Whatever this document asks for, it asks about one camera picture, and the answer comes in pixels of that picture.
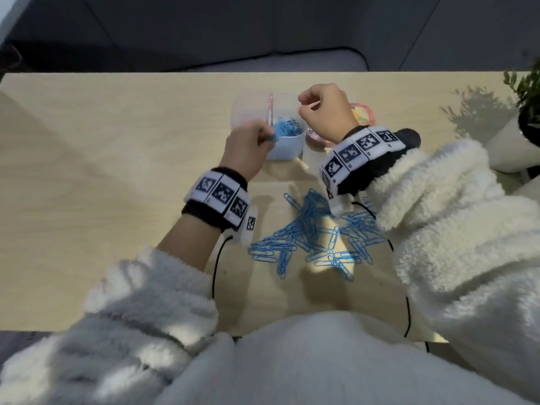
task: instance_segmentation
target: white fleece jacket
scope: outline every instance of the white fleece jacket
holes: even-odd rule
[[[485,378],[360,314],[212,336],[211,279],[148,249],[110,270],[67,332],[4,364],[0,404],[540,402],[538,205],[505,196],[469,140],[410,150],[368,194],[410,297]]]

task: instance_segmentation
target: pile of blue paper clips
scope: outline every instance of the pile of blue paper clips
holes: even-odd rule
[[[298,217],[271,236],[253,243],[248,249],[253,259],[277,263],[278,275],[281,279],[285,279],[287,265],[293,252],[298,248],[308,253],[306,261],[314,261],[317,267],[333,267],[348,281],[354,280],[354,275],[349,270],[352,268],[351,265],[362,261],[373,264],[373,259],[366,248],[382,243],[386,239],[367,211],[361,209],[361,211],[334,217],[344,219],[345,222],[342,226],[329,229],[321,224],[323,217],[331,217],[332,214],[328,201],[320,193],[310,189],[304,197],[302,206],[288,193],[283,196],[298,211]],[[368,208],[372,206],[367,197],[362,199],[362,202]],[[328,244],[325,245],[318,243],[323,233],[330,235]],[[340,235],[347,238],[349,250],[334,251]]]
[[[298,136],[303,132],[296,120],[285,120],[282,117],[279,117],[278,121],[274,124],[274,131],[277,138],[282,136]]]

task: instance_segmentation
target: light wood tabletop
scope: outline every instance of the light wood tabletop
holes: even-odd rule
[[[434,151],[481,140],[514,114],[500,73],[8,74],[0,84],[0,329],[64,330],[118,259],[155,245],[194,179],[215,166],[243,91],[335,82],[377,125],[415,129]],[[255,240],[294,218],[283,198],[318,188],[300,161],[267,163],[250,184]],[[293,257],[284,280],[227,244],[215,286],[219,328],[243,335],[291,314],[351,309],[407,326],[387,244],[345,282]],[[207,272],[212,274],[214,256]],[[413,340],[437,340],[413,309]]]

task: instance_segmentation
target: translucent plastic box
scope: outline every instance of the translucent plastic box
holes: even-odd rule
[[[306,141],[306,122],[298,115],[298,96],[292,92],[245,92],[236,97],[231,111],[231,128],[243,122],[272,118],[275,124],[279,118],[294,119],[302,133],[297,136],[280,137],[274,149],[268,154],[268,160],[291,160],[302,153]]]

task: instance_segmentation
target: fluffy white sleeve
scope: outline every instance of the fluffy white sleeve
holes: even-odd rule
[[[210,281],[151,248],[120,262],[80,321],[4,364],[0,404],[153,403],[215,330]]]
[[[410,150],[368,188],[428,324],[495,383],[540,401],[540,208],[506,196],[475,141]]]

